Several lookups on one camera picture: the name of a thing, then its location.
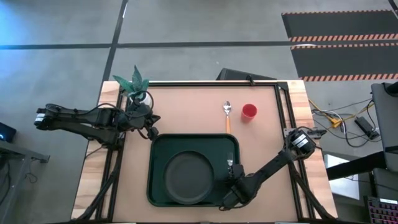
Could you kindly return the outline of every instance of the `orange striped edge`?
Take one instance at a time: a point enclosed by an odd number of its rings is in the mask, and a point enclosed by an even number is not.
[[[339,47],[389,47],[398,46],[397,43],[380,43],[380,44],[334,44],[334,45],[294,45],[290,49],[314,49],[314,48],[339,48]]]
[[[366,34],[366,35],[321,35],[308,37],[289,37],[292,42],[335,41],[335,40],[387,40],[398,39],[398,34]]]
[[[378,10],[353,10],[353,11],[313,11],[313,12],[283,12],[282,15],[295,15],[295,14],[323,14],[323,13],[357,13],[357,12],[389,12],[389,9],[378,9]]]
[[[398,79],[398,73],[384,74],[355,74],[355,75],[315,75],[300,77],[305,82],[327,82],[327,81],[355,81],[355,80],[385,80]]]

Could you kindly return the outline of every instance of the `artificial plant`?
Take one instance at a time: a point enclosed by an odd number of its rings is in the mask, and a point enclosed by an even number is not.
[[[126,91],[128,96],[134,95],[140,91],[146,91],[149,86],[148,79],[142,79],[141,74],[137,66],[134,66],[134,73],[132,74],[132,81],[129,82],[122,77],[114,75],[113,78],[120,84],[120,86]],[[144,93],[141,93],[138,98],[144,99]]]

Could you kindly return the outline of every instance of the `spoon handle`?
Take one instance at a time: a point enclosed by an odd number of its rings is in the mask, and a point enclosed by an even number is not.
[[[229,116],[226,116],[226,133],[231,134],[231,124],[229,123]]]

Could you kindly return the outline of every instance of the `anti-fatigue mat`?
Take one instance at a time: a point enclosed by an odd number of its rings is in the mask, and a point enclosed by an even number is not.
[[[390,10],[287,12],[282,18],[293,42],[398,39],[398,19]]]
[[[306,82],[398,78],[398,43],[291,47],[298,77]]]

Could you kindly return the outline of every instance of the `wooden board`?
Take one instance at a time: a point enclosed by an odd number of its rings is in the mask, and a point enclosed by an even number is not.
[[[297,126],[313,127],[312,115],[310,112],[308,98],[305,92],[303,81],[294,80],[287,82],[289,84],[290,97],[294,108]],[[108,102],[116,104],[118,88],[119,85],[116,82],[105,82],[103,85],[99,103]],[[287,110],[285,109],[284,111],[285,117],[287,118],[287,121],[289,121],[287,116]],[[88,151],[96,149],[97,146],[98,144],[90,143]],[[73,208],[72,218],[78,217],[91,203],[92,199],[99,191],[103,173],[103,164],[106,157],[105,150],[100,151],[101,152],[97,152],[96,154],[91,155],[84,164],[78,193],[76,196],[75,206]],[[319,199],[321,204],[332,215],[336,216],[336,209],[326,176],[322,153],[317,150],[309,159],[305,161],[305,167],[307,170],[308,181],[310,182],[311,190],[314,192],[315,196]],[[300,196],[302,197],[303,210],[306,213],[307,211],[305,208],[305,199],[302,193],[300,194]]]

